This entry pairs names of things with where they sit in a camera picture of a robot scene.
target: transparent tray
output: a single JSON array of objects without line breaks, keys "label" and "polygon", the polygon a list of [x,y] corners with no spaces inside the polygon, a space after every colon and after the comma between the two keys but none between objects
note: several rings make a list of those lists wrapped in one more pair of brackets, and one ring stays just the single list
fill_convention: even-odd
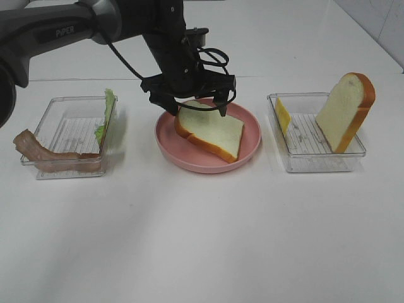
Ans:
[{"label": "transparent tray", "polygon": [[[116,118],[116,102],[115,96],[105,139],[99,146],[94,131],[104,124],[105,96],[53,98],[34,132],[37,140],[52,152],[99,153],[99,156],[46,161],[29,161],[22,156],[21,164],[31,167],[39,180],[104,175],[106,154]],[[45,167],[52,172],[44,171]]]},{"label": "transparent tray", "polygon": [[[353,171],[366,149],[355,136],[345,153],[333,153],[318,127],[315,117],[328,98],[328,93],[274,93],[267,97],[269,118],[282,162],[287,172]],[[292,118],[283,135],[275,103],[280,98]]]}]

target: white bread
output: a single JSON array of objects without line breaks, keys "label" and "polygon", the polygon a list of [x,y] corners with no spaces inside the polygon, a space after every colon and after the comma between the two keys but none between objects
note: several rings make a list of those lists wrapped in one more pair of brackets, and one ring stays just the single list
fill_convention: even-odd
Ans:
[{"label": "white bread", "polygon": [[333,152],[345,152],[375,98],[374,87],[364,74],[348,73],[334,86],[316,116]]},{"label": "white bread", "polygon": [[[210,107],[196,100],[186,104]],[[218,155],[228,163],[237,161],[244,123],[235,117],[222,117],[218,110],[198,111],[181,107],[174,119],[177,134],[192,144]]]}]

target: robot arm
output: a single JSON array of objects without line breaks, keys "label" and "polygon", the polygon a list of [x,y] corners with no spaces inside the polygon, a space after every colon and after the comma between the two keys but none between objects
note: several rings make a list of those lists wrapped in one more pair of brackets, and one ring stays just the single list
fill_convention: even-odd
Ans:
[{"label": "robot arm", "polygon": [[[80,0],[77,3],[44,8],[0,12],[0,126],[11,115],[15,104],[15,85],[28,85],[30,58],[83,39],[108,44],[142,35],[162,74],[144,78],[120,59],[141,80],[150,102],[176,115],[175,98],[213,97],[225,115],[229,91],[235,93],[235,76],[225,62],[202,60],[208,30],[186,30],[182,0]],[[221,66],[225,74],[205,69]]]}]

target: white table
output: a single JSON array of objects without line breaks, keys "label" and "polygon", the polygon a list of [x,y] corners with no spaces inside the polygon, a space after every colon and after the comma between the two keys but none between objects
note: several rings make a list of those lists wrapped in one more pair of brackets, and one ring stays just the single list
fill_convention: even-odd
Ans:
[{"label": "white table", "polygon": [[[402,73],[332,0],[185,2],[187,27],[208,27],[207,47],[230,56],[237,76]],[[116,43],[143,75],[160,72],[143,38]],[[133,78],[107,46],[85,40],[34,57],[30,79]]]},{"label": "white table", "polygon": [[[160,153],[139,81],[32,81],[0,130],[0,302],[404,301],[402,75],[368,74],[377,100],[351,173],[288,174],[266,119],[273,92],[329,91],[340,76],[239,78],[260,121],[254,158],[226,174]],[[119,96],[109,173],[36,181],[13,137],[56,96]]]}]

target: yellow cheese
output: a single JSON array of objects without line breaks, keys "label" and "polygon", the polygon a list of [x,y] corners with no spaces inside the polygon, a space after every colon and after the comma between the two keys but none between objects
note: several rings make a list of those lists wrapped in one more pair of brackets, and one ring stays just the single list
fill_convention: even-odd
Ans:
[{"label": "yellow cheese", "polygon": [[282,104],[282,101],[277,98],[275,104],[275,113],[278,116],[280,128],[282,129],[282,133],[286,136],[286,132],[288,130],[289,123],[291,122],[292,118],[286,107]]}]

